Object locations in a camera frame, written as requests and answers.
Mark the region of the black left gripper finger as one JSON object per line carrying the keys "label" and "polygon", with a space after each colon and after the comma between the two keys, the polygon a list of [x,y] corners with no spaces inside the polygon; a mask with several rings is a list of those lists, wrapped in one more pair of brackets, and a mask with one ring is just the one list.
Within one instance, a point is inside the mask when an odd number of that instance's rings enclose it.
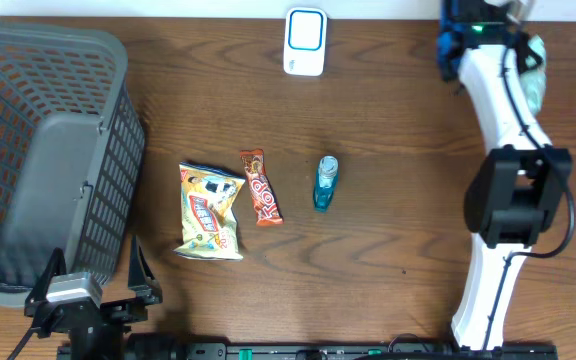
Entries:
{"label": "black left gripper finger", "polygon": [[63,250],[61,248],[55,248],[44,269],[44,272],[26,297],[25,304],[31,305],[36,302],[44,301],[46,299],[52,278],[65,274],[66,263]]}
{"label": "black left gripper finger", "polygon": [[161,286],[145,260],[139,238],[136,235],[133,235],[131,239],[128,288],[134,291],[136,295],[161,294]]}

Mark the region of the yellow snack bag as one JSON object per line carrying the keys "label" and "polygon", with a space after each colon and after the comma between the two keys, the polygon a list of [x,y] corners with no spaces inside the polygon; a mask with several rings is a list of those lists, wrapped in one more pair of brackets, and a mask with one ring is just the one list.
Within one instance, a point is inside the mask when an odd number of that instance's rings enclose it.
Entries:
{"label": "yellow snack bag", "polygon": [[179,172],[182,244],[173,252],[190,259],[241,261],[232,206],[245,179],[184,162]]}

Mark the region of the red chocolate bar wrapper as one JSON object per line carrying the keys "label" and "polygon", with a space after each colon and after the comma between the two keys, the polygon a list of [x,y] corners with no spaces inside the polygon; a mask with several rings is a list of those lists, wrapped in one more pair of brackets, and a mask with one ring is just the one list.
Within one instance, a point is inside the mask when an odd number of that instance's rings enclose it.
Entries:
{"label": "red chocolate bar wrapper", "polygon": [[283,224],[284,219],[267,178],[263,150],[242,150],[240,158],[249,184],[253,208],[257,215],[256,224],[258,226]]}

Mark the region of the teal mouthwash bottle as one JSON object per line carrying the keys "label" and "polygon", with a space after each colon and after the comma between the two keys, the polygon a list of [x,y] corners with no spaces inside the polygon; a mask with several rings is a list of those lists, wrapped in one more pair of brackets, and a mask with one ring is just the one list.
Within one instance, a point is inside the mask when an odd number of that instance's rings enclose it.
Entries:
{"label": "teal mouthwash bottle", "polygon": [[314,208],[326,212],[332,202],[338,181],[339,163],[334,156],[324,156],[318,165],[313,190]]}

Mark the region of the white teal wipes pack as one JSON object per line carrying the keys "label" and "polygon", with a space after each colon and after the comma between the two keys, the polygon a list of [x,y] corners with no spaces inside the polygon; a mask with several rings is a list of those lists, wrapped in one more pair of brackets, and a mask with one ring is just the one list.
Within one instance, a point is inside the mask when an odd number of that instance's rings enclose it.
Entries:
{"label": "white teal wipes pack", "polygon": [[520,84],[529,110],[534,116],[541,111],[546,92],[547,51],[544,41],[535,35],[528,40],[528,48],[541,58],[538,62],[534,55],[525,60],[528,70],[520,75]]}

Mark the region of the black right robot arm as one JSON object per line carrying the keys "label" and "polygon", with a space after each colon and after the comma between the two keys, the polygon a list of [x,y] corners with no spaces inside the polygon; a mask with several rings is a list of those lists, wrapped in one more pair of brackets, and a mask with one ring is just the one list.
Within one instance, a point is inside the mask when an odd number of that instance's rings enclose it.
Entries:
{"label": "black right robot arm", "polygon": [[536,115],[546,87],[544,42],[523,29],[529,1],[443,0],[437,63],[470,96],[486,157],[464,196],[472,248],[451,321],[457,348],[501,356],[504,321],[528,258],[554,258],[572,240],[570,152],[552,144]]}

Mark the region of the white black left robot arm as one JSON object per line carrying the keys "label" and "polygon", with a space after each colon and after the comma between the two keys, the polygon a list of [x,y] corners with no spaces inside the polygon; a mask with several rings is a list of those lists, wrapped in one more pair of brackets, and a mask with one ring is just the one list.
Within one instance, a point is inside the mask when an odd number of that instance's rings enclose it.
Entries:
{"label": "white black left robot arm", "polygon": [[172,336],[132,332],[133,324],[148,319],[150,306],[163,302],[137,236],[130,245],[128,288],[132,298],[104,303],[94,275],[69,273],[64,252],[54,249],[25,300],[24,315],[31,325],[9,357],[16,358],[32,336],[60,333],[68,336],[68,343],[58,348],[58,359],[185,359],[185,347]]}

